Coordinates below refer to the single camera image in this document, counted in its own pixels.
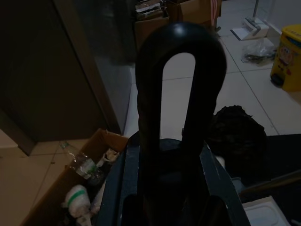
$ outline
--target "yellow trash can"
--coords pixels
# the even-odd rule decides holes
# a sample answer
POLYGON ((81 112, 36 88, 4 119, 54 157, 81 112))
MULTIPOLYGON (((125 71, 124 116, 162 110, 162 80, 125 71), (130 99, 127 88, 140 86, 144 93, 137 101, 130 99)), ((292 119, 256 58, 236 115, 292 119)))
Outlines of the yellow trash can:
POLYGON ((285 91, 301 91, 301 24, 282 30, 271 79, 285 91))

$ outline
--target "dark fabric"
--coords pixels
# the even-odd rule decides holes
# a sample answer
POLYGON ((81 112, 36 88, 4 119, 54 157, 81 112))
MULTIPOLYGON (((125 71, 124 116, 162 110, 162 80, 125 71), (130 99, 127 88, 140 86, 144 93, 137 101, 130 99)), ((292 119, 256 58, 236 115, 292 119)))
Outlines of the dark fabric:
POLYGON ((266 141, 264 127, 241 106, 224 107, 214 115, 206 139, 211 151, 225 159, 228 173, 245 185, 270 179, 266 141))

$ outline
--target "plastic bottle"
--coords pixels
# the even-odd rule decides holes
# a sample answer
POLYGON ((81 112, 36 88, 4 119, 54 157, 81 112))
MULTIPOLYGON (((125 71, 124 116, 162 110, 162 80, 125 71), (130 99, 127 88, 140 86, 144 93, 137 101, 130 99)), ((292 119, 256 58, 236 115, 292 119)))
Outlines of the plastic bottle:
POLYGON ((86 156, 83 152, 79 152, 77 148, 73 147, 68 142, 63 142, 60 146, 73 157, 73 161, 70 163, 70 168, 74 169, 77 174, 82 176, 84 179, 87 179, 90 185, 95 186, 103 180, 103 172, 97 168, 91 158, 86 156))

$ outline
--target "door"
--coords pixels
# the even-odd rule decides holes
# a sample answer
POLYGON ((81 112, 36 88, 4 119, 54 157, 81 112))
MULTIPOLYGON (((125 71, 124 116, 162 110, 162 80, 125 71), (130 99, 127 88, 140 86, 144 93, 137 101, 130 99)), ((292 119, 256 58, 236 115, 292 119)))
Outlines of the door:
POLYGON ((0 109, 34 141, 88 138, 106 129, 52 2, 2 7, 0 109))

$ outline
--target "plastic bag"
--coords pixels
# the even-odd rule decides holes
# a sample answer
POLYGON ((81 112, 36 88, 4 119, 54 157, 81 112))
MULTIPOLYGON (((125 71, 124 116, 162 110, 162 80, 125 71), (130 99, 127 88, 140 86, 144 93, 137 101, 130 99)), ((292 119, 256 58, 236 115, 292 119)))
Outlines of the plastic bag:
POLYGON ((275 55, 275 46, 270 42, 265 42, 262 38, 251 45, 243 47, 241 61, 260 64, 266 60, 274 60, 275 55))

